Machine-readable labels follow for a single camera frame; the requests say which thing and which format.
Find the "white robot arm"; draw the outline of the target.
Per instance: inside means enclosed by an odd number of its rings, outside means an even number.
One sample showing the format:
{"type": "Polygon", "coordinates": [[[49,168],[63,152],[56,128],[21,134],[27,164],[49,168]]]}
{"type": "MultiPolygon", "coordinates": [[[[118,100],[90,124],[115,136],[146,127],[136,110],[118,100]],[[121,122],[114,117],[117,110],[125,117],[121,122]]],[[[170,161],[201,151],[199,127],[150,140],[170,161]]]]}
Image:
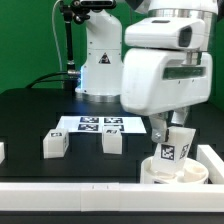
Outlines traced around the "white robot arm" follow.
{"type": "Polygon", "coordinates": [[[213,60],[208,53],[218,0],[122,0],[147,17],[127,28],[105,8],[112,0],[81,0],[89,10],[87,59],[79,93],[119,97],[125,111],[147,116],[152,139],[168,138],[167,113],[185,123],[188,107],[207,101],[213,60]]]}

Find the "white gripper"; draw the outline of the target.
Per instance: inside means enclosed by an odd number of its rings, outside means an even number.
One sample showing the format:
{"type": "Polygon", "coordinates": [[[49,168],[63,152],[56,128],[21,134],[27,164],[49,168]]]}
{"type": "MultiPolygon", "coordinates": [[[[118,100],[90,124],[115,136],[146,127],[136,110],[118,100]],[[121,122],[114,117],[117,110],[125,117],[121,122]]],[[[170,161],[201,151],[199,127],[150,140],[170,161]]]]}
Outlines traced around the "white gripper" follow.
{"type": "Polygon", "coordinates": [[[184,66],[185,59],[185,52],[166,50],[132,48],[125,55],[121,104],[127,112],[150,115],[153,142],[168,140],[166,111],[175,109],[171,123],[184,127],[189,109],[181,107],[209,98],[211,55],[203,53],[199,66],[184,66]]]}

